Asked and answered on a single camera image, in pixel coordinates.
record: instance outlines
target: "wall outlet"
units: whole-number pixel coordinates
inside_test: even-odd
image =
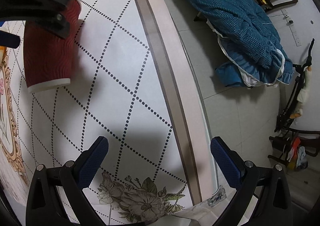
[[[299,38],[297,32],[292,33],[292,36],[293,36],[294,39],[298,39]]]
[[[301,46],[300,39],[295,39],[294,41],[296,42],[297,47]]]

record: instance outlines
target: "blue quilted blanket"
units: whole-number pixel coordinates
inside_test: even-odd
[[[274,84],[277,80],[290,83],[292,61],[284,52],[270,19],[254,0],[188,1],[221,34],[219,44],[230,59],[217,69],[225,86],[239,86],[241,83],[233,81],[241,79],[248,86],[252,81],[256,85]]]

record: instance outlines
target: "red paper cup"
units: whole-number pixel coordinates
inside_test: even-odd
[[[81,11],[78,0],[71,0],[62,12],[70,23],[70,35],[60,39],[32,21],[24,30],[23,61],[30,93],[70,84],[74,37]]]

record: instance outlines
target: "tiled floor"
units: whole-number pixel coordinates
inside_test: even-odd
[[[270,167],[268,139],[279,109],[279,88],[225,88],[215,68],[226,61],[217,37],[205,22],[194,22],[197,11],[186,0],[164,0],[196,73],[212,136],[220,136],[244,160]]]

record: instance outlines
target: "ornate frame print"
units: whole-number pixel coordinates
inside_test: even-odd
[[[0,137],[0,145],[2,147],[2,151],[5,157],[7,158],[8,162],[11,164],[13,170],[15,172],[18,172],[19,177],[28,186],[28,177],[26,174],[26,169],[23,165],[20,145],[17,140],[18,126],[15,121],[15,116],[12,109],[12,95],[11,95],[11,89],[10,89],[10,72],[11,71],[10,71],[10,68],[7,67],[9,56],[7,56],[6,53],[7,53],[7,49],[5,48],[2,63],[0,66],[0,71],[2,70],[3,76],[4,76],[4,94],[6,96],[7,111],[9,116],[10,133],[11,133],[11,139],[12,139],[12,151],[9,152],[5,148],[5,145],[3,144],[1,137]]]

